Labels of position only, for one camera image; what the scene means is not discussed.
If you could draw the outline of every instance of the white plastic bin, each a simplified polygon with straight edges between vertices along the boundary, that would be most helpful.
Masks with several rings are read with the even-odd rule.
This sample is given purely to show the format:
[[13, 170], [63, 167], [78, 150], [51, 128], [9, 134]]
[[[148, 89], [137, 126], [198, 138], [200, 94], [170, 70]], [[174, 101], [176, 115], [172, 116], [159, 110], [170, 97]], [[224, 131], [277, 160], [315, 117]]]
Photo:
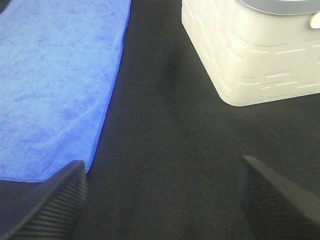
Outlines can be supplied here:
[[320, 0], [183, 0], [219, 96], [246, 106], [320, 93]]

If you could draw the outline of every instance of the ribbed black plastic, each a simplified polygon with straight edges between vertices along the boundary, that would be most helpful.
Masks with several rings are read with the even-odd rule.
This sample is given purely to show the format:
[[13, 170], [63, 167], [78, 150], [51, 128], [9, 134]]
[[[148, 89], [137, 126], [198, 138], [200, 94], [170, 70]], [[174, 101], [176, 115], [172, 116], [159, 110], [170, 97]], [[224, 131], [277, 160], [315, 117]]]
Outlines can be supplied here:
[[0, 208], [0, 240], [72, 238], [87, 197], [83, 161], [73, 161], [28, 195]]
[[257, 240], [319, 240], [320, 198], [246, 156], [240, 179], [243, 212]]

